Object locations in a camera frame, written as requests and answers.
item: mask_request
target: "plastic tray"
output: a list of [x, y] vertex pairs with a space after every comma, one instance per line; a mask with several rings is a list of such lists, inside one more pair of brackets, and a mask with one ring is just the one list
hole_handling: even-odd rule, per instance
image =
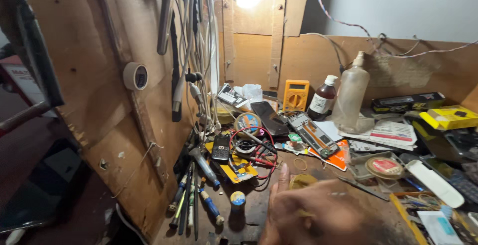
[[347, 167], [352, 172], [354, 179], [356, 181], [363, 181], [371, 178], [375, 178], [373, 174], [371, 174], [367, 168], [365, 167], [365, 163], [367, 160], [373, 157], [385, 157], [385, 158], [392, 158], [397, 161], [400, 165], [404, 165], [403, 162], [392, 152], [383, 152], [378, 154], [371, 154], [367, 156], [360, 156], [360, 157], [352, 157], [350, 158], [350, 162], [346, 163]]

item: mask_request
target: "blue screwdriver handle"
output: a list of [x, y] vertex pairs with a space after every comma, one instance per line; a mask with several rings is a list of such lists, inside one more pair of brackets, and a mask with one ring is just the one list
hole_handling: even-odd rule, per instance
[[200, 188], [199, 193], [201, 194], [201, 197], [204, 199], [204, 202], [207, 204], [207, 207], [209, 208], [209, 211], [211, 211], [214, 218], [216, 218], [216, 224], [217, 225], [223, 224], [224, 223], [224, 217], [222, 217], [219, 214], [218, 208], [216, 207], [216, 205], [214, 205], [214, 203], [212, 202], [212, 199], [209, 197], [209, 195], [206, 193], [206, 191], [204, 191], [203, 188]]

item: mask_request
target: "yellow multimeter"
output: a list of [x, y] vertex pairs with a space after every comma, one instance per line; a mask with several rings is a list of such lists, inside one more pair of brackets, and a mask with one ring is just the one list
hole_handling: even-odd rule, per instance
[[305, 111], [309, 81], [286, 80], [284, 91], [284, 111]]

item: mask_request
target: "white bottle cap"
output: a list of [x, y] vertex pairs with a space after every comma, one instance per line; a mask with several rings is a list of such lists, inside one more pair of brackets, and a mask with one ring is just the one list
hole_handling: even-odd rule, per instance
[[327, 75], [326, 81], [324, 82], [326, 85], [334, 86], [335, 81], [337, 80], [337, 76], [334, 75]]

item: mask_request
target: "small bottle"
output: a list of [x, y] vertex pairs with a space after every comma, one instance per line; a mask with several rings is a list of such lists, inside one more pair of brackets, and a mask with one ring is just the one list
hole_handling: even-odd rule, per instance
[[326, 118], [327, 112], [335, 98], [335, 81], [337, 76], [327, 75], [326, 81], [323, 85], [315, 91], [312, 102], [310, 102], [307, 109], [307, 115], [314, 121], [322, 121]]

